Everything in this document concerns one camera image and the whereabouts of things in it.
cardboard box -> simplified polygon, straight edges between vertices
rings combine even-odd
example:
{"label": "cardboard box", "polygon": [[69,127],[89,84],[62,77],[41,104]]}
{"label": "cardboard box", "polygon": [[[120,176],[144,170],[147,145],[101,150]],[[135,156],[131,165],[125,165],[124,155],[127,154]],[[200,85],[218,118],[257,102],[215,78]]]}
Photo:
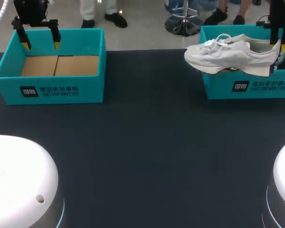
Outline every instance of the cardboard box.
{"label": "cardboard box", "polygon": [[27,50],[14,32],[0,62],[0,92],[8,105],[100,103],[106,49],[101,29],[60,29],[56,50],[49,29],[26,31]]}
{"label": "cardboard box", "polygon": [[21,76],[88,76],[98,72],[98,56],[27,57]]}
{"label": "cardboard box", "polygon": [[[202,26],[199,43],[215,39],[223,33],[232,37],[245,34],[251,38],[270,39],[270,29],[255,25]],[[269,77],[239,71],[202,75],[208,99],[285,98],[285,70],[276,70]]]}

teal box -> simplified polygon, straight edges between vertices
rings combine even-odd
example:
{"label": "teal box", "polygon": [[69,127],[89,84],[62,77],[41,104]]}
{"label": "teal box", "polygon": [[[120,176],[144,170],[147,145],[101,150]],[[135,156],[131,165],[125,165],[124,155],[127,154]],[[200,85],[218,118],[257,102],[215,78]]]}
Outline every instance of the teal box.
{"label": "teal box", "polygon": [[[255,25],[202,26],[200,43],[225,33],[234,37],[245,34],[256,39],[270,39],[270,29]],[[275,70],[269,77],[242,72],[202,73],[208,99],[285,98],[285,69]]]}
{"label": "teal box", "polygon": [[[14,32],[0,62],[0,93],[7,105],[101,103],[104,95],[106,48],[102,29],[60,29],[55,49],[49,29],[27,30],[28,51]],[[90,76],[26,76],[28,56],[99,56],[98,73]]]}

white sneaker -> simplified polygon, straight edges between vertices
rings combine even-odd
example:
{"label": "white sneaker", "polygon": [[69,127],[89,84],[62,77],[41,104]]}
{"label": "white sneaker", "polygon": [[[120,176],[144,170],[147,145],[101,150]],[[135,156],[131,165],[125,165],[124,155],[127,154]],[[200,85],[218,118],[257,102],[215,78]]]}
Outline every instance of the white sneaker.
{"label": "white sneaker", "polygon": [[244,34],[236,37],[221,34],[216,39],[188,47],[185,59],[192,67],[208,74],[236,68],[250,75],[267,77],[280,47],[281,40],[271,48],[269,40],[252,39]]}

screw hole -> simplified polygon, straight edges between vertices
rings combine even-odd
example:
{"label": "screw hole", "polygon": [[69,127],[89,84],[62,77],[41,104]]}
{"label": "screw hole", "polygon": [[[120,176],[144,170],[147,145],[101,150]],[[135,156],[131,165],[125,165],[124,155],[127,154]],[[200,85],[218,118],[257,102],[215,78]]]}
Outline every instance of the screw hole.
{"label": "screw hole", "polygon": [[43,195],[37,195],[37,196],[36,196],[36,200],[38,201],[38,203],[44,203],[44,197],[43,197]]}

dark table surface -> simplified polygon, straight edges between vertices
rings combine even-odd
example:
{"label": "dark table surface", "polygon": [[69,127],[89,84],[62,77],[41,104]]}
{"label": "dark table surface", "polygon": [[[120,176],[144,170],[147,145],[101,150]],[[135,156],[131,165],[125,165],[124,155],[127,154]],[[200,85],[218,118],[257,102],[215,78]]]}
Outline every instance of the dark table surface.
{"label": "dark table surface", "polygon": [[70,228],[263,227],[285,100],[209,101],[183,53],[108,52],[103,104],[0,95],[0,134],[55,160]]}

